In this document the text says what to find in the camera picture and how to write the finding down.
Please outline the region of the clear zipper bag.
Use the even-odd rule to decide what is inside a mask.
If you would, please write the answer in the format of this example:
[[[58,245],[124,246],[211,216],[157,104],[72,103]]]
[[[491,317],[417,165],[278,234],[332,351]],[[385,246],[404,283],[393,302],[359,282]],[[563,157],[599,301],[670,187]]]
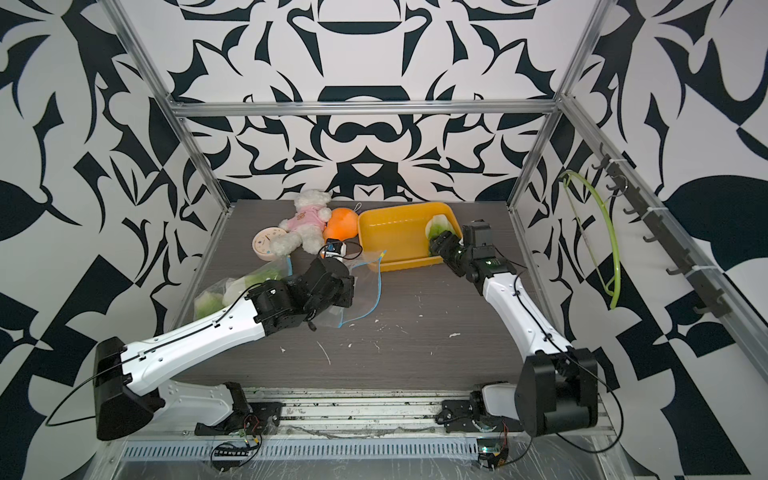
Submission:
[[[289,257],[279,257],[241,277],[223,278],[199,293],[193,302],[193,319],[199,320],[222,311],[249,287],[267,280],[280,280],[292,274]]]
[[[365,251],[348,258],[331,253],[353,280],[352,303],[348,307],[331,306],[313,319],[318,327],[341,328],[370,315],[378,306],[382,294],[382,261],[387,251]]]

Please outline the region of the chinese cabbage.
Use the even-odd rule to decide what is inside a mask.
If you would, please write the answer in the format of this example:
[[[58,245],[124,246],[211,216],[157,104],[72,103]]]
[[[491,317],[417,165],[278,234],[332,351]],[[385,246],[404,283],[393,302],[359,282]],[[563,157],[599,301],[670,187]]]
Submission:
[[[193,302],[194,319],[200,320],[216,312],[223,311],[231,303],[224,298],[222,293],[204,291]]]
[[[262,267],[243,277],[227,280],[224,289],[224,298],[231,304],[248,288],[261,284],[267,280],[279,280],[285,276],[285,272],[277,267]]]
[[[425,235],[428,241],[438,238],[444,232],[456,234],[456,231],[445,214],[433,216],[425,226]]]

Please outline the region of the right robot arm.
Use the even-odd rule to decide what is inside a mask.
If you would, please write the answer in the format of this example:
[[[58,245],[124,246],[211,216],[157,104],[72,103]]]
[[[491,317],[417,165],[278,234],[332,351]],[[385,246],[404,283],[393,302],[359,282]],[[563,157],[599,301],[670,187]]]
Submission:
[[[473,221],[457,235],[434,218],[429,251],[466,278],[502,320],[523,360],[515,384],[494,383],[474,393],[475,420],[517,421],[532,437],[594,427],[598,420],[597,361],[576,349],[538,309],[515,264],[492,243],[488,223]]]

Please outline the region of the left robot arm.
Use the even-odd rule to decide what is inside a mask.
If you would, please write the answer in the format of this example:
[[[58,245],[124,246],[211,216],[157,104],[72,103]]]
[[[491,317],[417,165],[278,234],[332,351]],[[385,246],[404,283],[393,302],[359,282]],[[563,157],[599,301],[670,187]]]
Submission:
[[[239,385],[200,387],[180,384],[175,376],[239,345],[313,325],[331,307],[351,306],[354,283],[341,261],[316,258],[304,273],[256,283],[229,306],[176,330],[129,344],[117,337],[98,343],[93,378],[97,438],[117,440],[154,419],[180,414],[199,413],[199,426],[212,429],[244,418],[250,407]]]

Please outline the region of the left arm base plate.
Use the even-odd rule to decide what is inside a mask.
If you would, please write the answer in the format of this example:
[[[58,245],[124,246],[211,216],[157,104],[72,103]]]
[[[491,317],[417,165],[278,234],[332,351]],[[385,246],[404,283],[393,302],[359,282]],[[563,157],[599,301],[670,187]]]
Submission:
[[[270,434],[282,420],[282,402],[249,403],[246,409],[235,409],[227,418],[214,426],[197,423],[194,435],[199,437],[235,435],[249,436]]]

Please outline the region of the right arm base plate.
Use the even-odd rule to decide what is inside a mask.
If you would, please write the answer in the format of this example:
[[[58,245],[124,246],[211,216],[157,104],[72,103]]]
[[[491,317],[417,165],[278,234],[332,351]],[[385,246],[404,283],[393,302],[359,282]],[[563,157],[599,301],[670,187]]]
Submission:
[[[482,403],[473,399],[442,401],[434,420],[448,433],[501,433],[504,429],[509,432],[523,431],[518,420],[490,415]]]

